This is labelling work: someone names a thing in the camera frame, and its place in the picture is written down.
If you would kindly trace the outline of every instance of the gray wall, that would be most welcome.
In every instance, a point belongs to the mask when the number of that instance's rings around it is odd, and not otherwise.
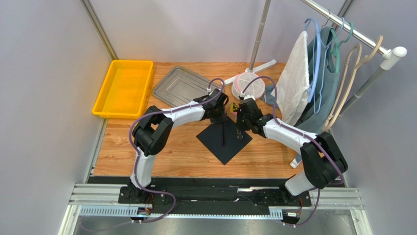
[[[57,234],[110,63],[81,3],[0,3],[0,233]]]
[[[91,2],[120,58],[192,62],[249,62],[265,4],[265,0]],[[317,2],[338,12],[343,0]],[[299,0],[273,0],[257,61],[287,61],[307,17],[321,25],[326,22]]]
[[[347,179],[358,187],[373,233],[415,234],[417,206],[416,117],[417,2],[358,0],[347,19],[387,48],[406,47],[408,55],[340,118],[334,133],[349,164]],[[343,60],[351,40],[344,47]],[[382,62],[376,56],[358,71],[356,91]]]

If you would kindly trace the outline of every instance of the wooden hanger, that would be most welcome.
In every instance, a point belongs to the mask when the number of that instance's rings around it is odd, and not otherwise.
[[[342,77],[342,81],[340,82],[340,85],[339,85],[339,91],[338,91],[338,93],[337,93],[337,96],[336,96],[336,99],[335,99],[335,101],[334,101],[334,104],[333,104],[333,107],[332,107],[332,109],[331,109],[331,111],[330,111],[330,114],[329,114],[329,116],[326,118],[326,121],[324,122],[324,126],[323,126],[323,131],[328,131],[332,126],[333,126],[333,124],[336,122],[336,119],[337,119],[337,116],[339,116],[339,113],[340,113],[340,111],[342,110],[342,107],[343,107],[343,105],[345,104],[345,102],[346,102],[346,99],[348,98],[348,95],[349,95],[349,92],[350,92],[350,89],[352,88],[352,84],[353,84],[353,81],[355,80],[355,76],[356,76],[356,71],[363,65],[363,64],[366,64],[366,63],[368,63],[369,61],[371,61],[371,59],[373,58],[373,56],[378,52],[378,49],[379,49],[379,47],[381,46],[381,44],[382,44],[382,40],[384,39],[384,37],[382,37],[382,36],[379,36],[378,37],[378,39],[376,40],[376,45],[375,45],[375,48],[372,50],[372,52],[369,54],[369,55],[365,55],[361,60],[360,60],[360,58],[361,58],[361,54],[362,54],[362,45],[360,44],[360,43],[358,43],[358,44],[356,44],[353,48],[352,48],[352,50],[350,50],[350,52],[349,52],[349,54],[347,55],[347,58],[346,58],[346,62],[345,62],[345,71],[343,72],[343,77]],[[338,101],[339,101],[339,98],[340,98],[340,95],[341,95],[341,93],[342,93],[342,88],[343,88],[343,85],[344,85],[344,83],[345,83],[345,78],[346,78],[346,74],[347,74],[347,72],[348,72],[348,67],[349,67],[349,60],[350,60],[350,57],[351,57],[351,55],[355,52],[355,51],[357,51],[358,52],[358,55],[357,55],[357,57],[356,57],[356,61],[355,61],[355,66],[354,66],[354,68],[353,68],[353,70],[352,70],[352,73],[350,74],[350,79],[349,79],[349,82],[348,82],[348,85],[347,85],[347,87],[346,87],[346,91],[345,91],[345,93],[344,93],[344,95],[343,95],[343,98],[342,98],[342,100],[341,100],[341,102],[340,102],[340,104],[339,104],[339,106],[337,106],[337,103],[338,103]]]

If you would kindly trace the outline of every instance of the metal tray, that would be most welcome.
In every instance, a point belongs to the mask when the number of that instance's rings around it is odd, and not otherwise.
[[[156,98],[177,107],[207,95],[210,80],[182,66],[174,67],[155,87]],[[220,86],[213,83],[212,90]]]

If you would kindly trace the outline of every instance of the yellow plastic bin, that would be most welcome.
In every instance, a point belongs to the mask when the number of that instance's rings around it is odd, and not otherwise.
[[[113,60],[93,107],[102,118],[142,116],[153,81],[152,61]]]

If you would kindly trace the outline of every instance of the white cloth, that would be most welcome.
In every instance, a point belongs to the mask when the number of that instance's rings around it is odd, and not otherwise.
[[[295,125],[308,103],[310,86],[307,57],[307,32],[300,34],[277,83],[277,105],[282,120]]]

